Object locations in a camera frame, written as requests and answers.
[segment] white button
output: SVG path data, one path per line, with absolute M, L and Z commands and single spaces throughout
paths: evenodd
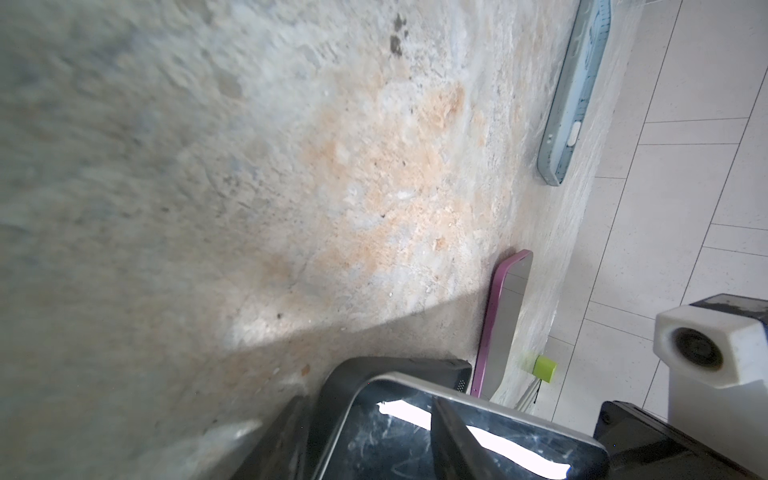
M 575 121 L 573 125 L 571 125 L 571 134 L 568 135 L 568 141 L 565 142 L 566 147 L 573 147 L 576 145 L 576 140 L 578 139 L 578 131 L 581 130 L 581 122 Z

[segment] green block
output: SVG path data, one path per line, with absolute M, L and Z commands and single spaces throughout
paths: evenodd
M 543 355 L 539 355 L 536 359 L 536 363 L 533 365 L 533 374 L 536 378 L 544 380 L 546 383 L 552 381 L 554 376 L 554 369 L 558 367 L 558 364 L 551 359 Z

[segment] black spot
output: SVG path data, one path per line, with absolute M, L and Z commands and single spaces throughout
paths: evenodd
M 397 14 L 397 18 L 395 18 L 395 31 L 400 31 L 400 28 L 402 28 L 402 26 L 406 23 L 408 23 L 406 18 L 401 17 L 400 14 Z
M 398 57 L 402 57 L 402 48 L 400 47 L 400 39 L 397 38 L 397 35 L 392 35 L 391 37 L 389 37 L 389 50 L 391 50 L 392 53 L 397 55 Z

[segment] tile floor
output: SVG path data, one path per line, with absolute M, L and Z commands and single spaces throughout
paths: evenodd
M 654 317 L 768 298 L 768 2 L 645 6 L 545 355 L 534 414 L 592 434 L 600 404 L 667 416 Z

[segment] round hole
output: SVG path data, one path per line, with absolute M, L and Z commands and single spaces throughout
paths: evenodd
M 715 342 L 702 332 L 681 328 L 673 333 L 674 345 L 686 360 L 704 367 L 717 370 L 723 366 L 723 354 Z

